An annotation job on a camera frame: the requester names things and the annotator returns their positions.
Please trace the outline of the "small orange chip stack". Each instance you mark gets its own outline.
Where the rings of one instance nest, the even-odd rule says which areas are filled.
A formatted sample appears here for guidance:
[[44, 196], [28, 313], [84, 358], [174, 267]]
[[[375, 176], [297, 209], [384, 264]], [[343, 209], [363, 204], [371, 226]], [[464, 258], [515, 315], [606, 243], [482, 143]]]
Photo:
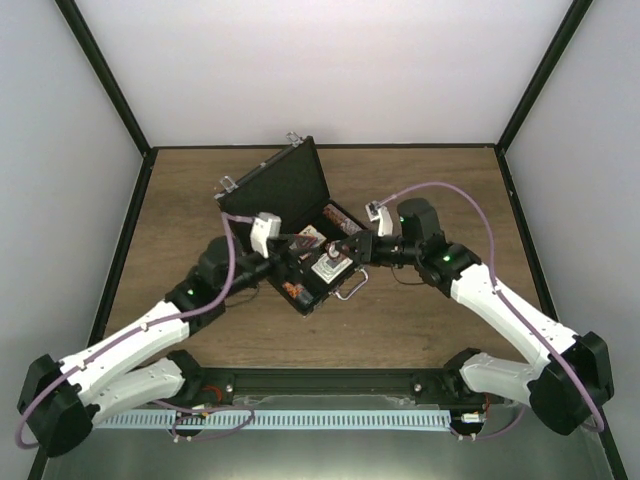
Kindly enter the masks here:
[[284, 282], [282, 284], [282, 287], [287, 292], [287, 294], [292, 298], [297, 298], [306, 291], [303, 285], [292, 284], [290, 282]]

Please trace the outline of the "single poker chip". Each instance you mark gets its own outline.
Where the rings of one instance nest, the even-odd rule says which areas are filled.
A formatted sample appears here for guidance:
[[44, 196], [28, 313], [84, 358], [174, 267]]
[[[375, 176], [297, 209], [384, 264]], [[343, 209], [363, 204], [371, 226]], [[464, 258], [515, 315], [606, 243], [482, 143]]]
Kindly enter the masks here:
[[331, 242], [326, 247], [326, 253], [330, 259], [338, 259], [342, 253], [339, 251], [339, 248], [336, 246], [335, 242]]

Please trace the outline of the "white playing card deck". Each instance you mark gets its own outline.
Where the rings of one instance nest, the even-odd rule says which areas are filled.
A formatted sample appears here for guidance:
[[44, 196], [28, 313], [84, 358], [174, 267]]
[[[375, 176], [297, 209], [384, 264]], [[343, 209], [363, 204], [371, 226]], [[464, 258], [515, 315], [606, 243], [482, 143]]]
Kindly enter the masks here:
[[352, 263], [353, 261], [344, 255], [331, 258], [324, 254], [311, 266], [311, 270], [326, 284], [331, 284]]

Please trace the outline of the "black poker set case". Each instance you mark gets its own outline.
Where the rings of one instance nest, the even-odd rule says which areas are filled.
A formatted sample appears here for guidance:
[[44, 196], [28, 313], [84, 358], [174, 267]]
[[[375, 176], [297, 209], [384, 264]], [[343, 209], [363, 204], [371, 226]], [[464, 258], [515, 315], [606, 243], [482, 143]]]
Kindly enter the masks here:
[[[360, 223], [363, 230], [365, 225], [331, 198], [314, 139], [311, 136], [302, 139], [294, 134], [289, 138], [290, 146], [238, 180], [223, 177], [220, 180], [223, 190], [216, 195], [216, 201], [220, 210], [230, 216], [264, 219], [256, 227], [240, 222], [231, 227], [245, 252], [240, 259], [252, 261], [257, 273], [298, 313], [307, 316], [333, 296], [336, 288], [347, 290], [356, 283], [361, 278], [358, 270], [366, 270], [353, 261], [331, 284], [326, 284], [311, 270], [311, 266], [327, 254], [329, 243], [349, 237], [323, 215], [323, 208], [329, 203], [337, 205]], [[274, 257], [269, 255], [269, 239], [298, 234], [307, 225], [313, 225], [320, 231], [327, 238], [326, 242], [301, 258], [302, 280], [277, 280], [274, 277]], [[284, 282], [303, 285], [314, 297], [313, 306], [302, 308], [296, 298], [290, 297], [283, 289]]]

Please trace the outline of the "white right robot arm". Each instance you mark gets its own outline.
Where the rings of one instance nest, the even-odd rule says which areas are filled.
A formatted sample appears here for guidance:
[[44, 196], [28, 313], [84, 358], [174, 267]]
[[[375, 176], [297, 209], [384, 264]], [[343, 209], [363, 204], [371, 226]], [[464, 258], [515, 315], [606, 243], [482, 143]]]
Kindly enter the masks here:
[[579, 335], [551, 319], [499, 281], [473, 251], [448, 241], [427, 200], [411, 198], [398, 205], [400, 234], [394, 234], [384, 206], [372, 202], [366, 210], [378, 229], [332, 243], [330, 256], [344, 255], [358, 265], [412, 266], [422, 283], [478, 315], [524, 359], [498, 359], [477, 349], [461, 352], [444, 378], [451, 400], [465, 403], [477, 393], [493, 394], [530, 408], [561, 435], [579, 427], [604, 430], [601, 408], [614, 388], [601, 337]]

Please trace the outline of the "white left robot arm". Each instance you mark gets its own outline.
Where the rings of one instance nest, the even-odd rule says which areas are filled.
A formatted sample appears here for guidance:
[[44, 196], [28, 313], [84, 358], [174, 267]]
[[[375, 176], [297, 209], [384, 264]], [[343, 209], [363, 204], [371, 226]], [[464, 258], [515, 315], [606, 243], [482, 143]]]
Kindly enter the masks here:
[[147, 403], [176, 411], [199, 405], [203, 369], [177, 344], [222, 316], [228, 297], [287, 271], [315, 243], [308, 235], [281, 233], [279, 217], [268, 213], [225, 214], [222, 223], [223, 236], [147, 313], [82, 351], [31, 363], [17, 405], [19, 448], [57, 457], [124, 411]]

